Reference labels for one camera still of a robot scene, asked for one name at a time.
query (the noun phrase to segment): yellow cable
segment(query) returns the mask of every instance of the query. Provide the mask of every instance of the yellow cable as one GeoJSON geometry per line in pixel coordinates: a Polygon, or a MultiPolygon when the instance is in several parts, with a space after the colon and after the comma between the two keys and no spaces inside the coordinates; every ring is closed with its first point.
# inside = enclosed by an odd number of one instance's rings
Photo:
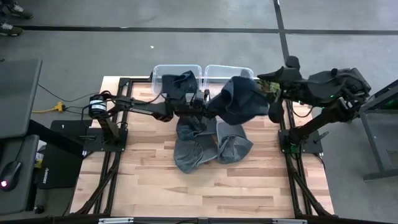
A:
{"type": "Polygon", "coordinates": [[[48,110],[43,110],[43,111],[32,111],[32,113],[48,113],[51,111],[63,112],[64,109],[65,109],[65,105],[62,102],[58,102],[58,104],[56,106],[54,106],[54,108],[51,108],[48,110]]]}
{"type": "Polygon", "coordinates": [[[52,109],[49,109],[49,110],[43,110],[43,111],[32,111],[32,113],[47,113],[47,112],[51,112],[51,111],[55,111],[55,110],[57,110],[57,109],[55,109],[55,108],[52,108],[52,109]]]}

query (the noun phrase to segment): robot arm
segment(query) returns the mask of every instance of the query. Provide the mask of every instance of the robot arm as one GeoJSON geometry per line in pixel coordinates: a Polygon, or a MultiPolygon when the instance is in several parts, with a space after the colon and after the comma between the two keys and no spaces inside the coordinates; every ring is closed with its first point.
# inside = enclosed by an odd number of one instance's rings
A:
{"type": "Polygon", "coordinates": [[[197,91],[195,94],[187,94],[182,101],[165,97],[164,102],[152,103],[154,100],[146,102],[126,96],[114,96],[106,91],[90,98],[89,115],[93,119],[107,119],[118,112],[130,111],[150,115],[163,122],[169,122],[174,114],[214,118],[216,113],[209,111],[206,107],[208,95],[208,90],[205,90],[204,93],[197,91]],[[110,110],[107,110],[107,101],[112,101],[115,104],[110,110]]]}
{"type": "Polygon", "coordinates": [[[371,87],[356,68],[319,72],[303,79],[299,59],[290,56],[286,67],[276,72],[258,75],[261,80],[276,82],[280,91],[269,107],[269,118],[274,123],[283,119],[283,100],[296,101],[322,112],[307,124],[289,130],[289,143],[300,144],[318,128],[334,122],[347,122],[357,117],[359,108],[369,96],[371,87]]]}

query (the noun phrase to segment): gray table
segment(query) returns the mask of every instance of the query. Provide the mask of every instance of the gray table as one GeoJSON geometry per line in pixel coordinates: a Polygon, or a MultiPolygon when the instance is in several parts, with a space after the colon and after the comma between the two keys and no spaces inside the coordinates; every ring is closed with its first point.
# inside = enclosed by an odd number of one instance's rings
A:
{"type": "Polygon", "coordinates": [[[14,190],[4,192],[0,190],[0,215],[22,212],[26,209],[30,185],[32,183],[32,172],[34,169],[35,155],[39,137],[36,135],[12,138],[2,141],[2,153],[0,157],[0,170],[16,159],[18,150],[23,143],[18,161],[22,163],[19,181],[14,190]]]}
{"type": "Polygon", "coordinates": [[[0,62],[0,142],[3,145],[0,146],[0,171],[15,159],[19,143],[25,141],[19,155],[22,162],[19,183],[10,192],[0,191],[0,214],[32,209],[30,203],[34,201],[32,195],[35,194],[32,175],[39,139],[79,158],[83,157],[80,142],[30,119],[41,66],[39,59],[0,62]]]}
{"type": "Polygon", "coordinates": [[[26,134],[41,67],[39,59],[0,62],[0,139],[26,134]]]}

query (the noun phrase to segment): computer mouse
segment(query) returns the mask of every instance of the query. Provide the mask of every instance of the computer mouse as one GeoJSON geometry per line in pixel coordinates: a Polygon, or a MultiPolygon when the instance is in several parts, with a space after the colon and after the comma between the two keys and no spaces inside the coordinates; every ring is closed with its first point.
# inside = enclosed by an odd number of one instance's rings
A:
{"type": "Polygon", "coordinates": [[[22,163],[12,161],[8,163],[0,173],[0,189],[8,192],[13,190],[19,180],[19,172],[21,171],[22,163]]]}

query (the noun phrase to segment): black cable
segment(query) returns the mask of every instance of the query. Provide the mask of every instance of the black cable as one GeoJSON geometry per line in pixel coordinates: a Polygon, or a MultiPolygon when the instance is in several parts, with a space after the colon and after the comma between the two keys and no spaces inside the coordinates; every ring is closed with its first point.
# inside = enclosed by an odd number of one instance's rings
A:
{"type": "Polygon", "coordinates": [[[300,145],[298,146],[298,153],[291,154],[291,156],[292,156],[292,158],[293,158],[294,160],[297,160],[297,159],[300,159],[300,158],[301,158],[301,154],[302,154],[302,144],[300,144],[300,145]]]}
{"type": "Polygon", "coordinates": [[[19,146],[18,153],[17,153],[17,156],[15,157],[15,160],[14,160],[14,161],[17,161],[17,159],[18,159],[18,157],[19,157],[19,153],[21,152],[21,150],[22,150],[24,144],[25,144],[25,139],[22,140],[21,146],[19,146]]]}
{"type": "Polygon", "coordinates": [[[65,108],[64,111],[68,112],[68,113],[80,114],[80,112],[70,111],[70,110],[68,110],[68,108],[65,108]]]}
{"type": "Polygon", "coordinates": [[[306,118],[307,116],[309,116],[309,115],[311,114],[311,112],[312,112],[312,109],[313,109],[313,107],[311,107],[310,111],[309,111],[306,115],[301,116],[301,115],[298,115],[298,114],[294,111],[294,108],[292,107],[293,114],[295,114],[295,115],[298,116],[299,118],[306,118]]]}
{"type": "Polygon", "coordinates": [[[117,122],[117,123],[116,123],[116,125],[118,125],[118,124],[125,124],[125,125],[126,125],[126,127],[128,127],[128,126],[129,126],[129,123],[127,123],[127,122],[125,122],[125,121],[120,121],[120,122],[117,122]]]}
{"type": "Polygon", "coordinates": [[[56,97],[56,98],[58,98],[58,99],[60,99],[60,100],[62,100],[62,101],[68,102],[68,103],[74,102],[74,101],[76,101],[76,100],[83,99],[84,97],[87,97],[87,96],[91,96],[91,95],[94,95],[94,94],[98,94],[98,92],[89,93],[89,94],[87,94],[87,95],[81,96],[81,97],[79,97],[79,98],[77,98],[77,99],[74,99],[74,100],[64,100],[63,98],[61,98],[61,97],[55,95],[54,93],[52,93],[50,90],[44,88],[42,85],[40,85],[40,84],[37,84],[37,85],[38,85],[39,87],[41,87],[43,90],[45,90],[45,91],[47,91],[48,93],[50,93],[51,95],[53,95],[54,97],[56,97]]]}
{"type": "Polygon", "coordinates": [[[71,196],[71,198],[70,198],[70,200],[68,202],[67,208],[65,209],[65,211],[63,211],[62,216],[65,216],[66,212],[68,211],[68,208],[69,208],[70,204],[72,203],[72,200],[73,200],[73,195],[71,196]]]}
{"type": "Polygon", "coordinates": [[[88,127],[87,127],[86,123],[83,121],[83,117],[84,117],[85,109],[86,109],[87,107],[89,107],[89,106],[90,106],[90,105],[84,106],[84,107],[81,109],[81,112],[80,112],[80,121],[85,125],[85,128],[86,128],[86,129],[87,129],[88,127]]]}
{"type": "Polygon", "coordinates": [[[78,109],[82,109],[83,106],[67,106],[65,109],[68,109],[68,108],[78,108],[78,109]]]}
{"type": "Polygon", "coordinates": [[[192,100],[194,99],[194,97],[197,95],[197,92],[195,92],[191,98],[191,100],[189,101],[190,104],[192,104],[192,100]]]}
{"type": "Polygon", "coordinates": [[[174,224],[181,224],[181,223],[197,224],[198,222],[197,222],[197,220],[182,220],[182,221],[176,222],[174,224]]]}
{"type": "Polygon", "coordinates": [[[155,100],[157,100],[157,99],[159,98],[160,95],[161,95],[161,93],[159,93],[153,100],[150,100],[150,101],[148,101],[148,102],[135,103],[135,104],[138,104],[138,105],[145,105],[145,104],[148,104],[148,103],[152,103],[152,102],[154,102],[155,100]]]}
{"type": "Polygon", "coordinates": [[[322,163],[322,165],[323,165],[323,169],[326,170],[326,166],[325,166],[325,163],[324,163],[322,157],[320,157],[320,156],[319,156],[318,154],[316,154],[316,153],[314,153],[313,155],[319,158],[319,160],[321,161],[321,163],[322,163]]]}

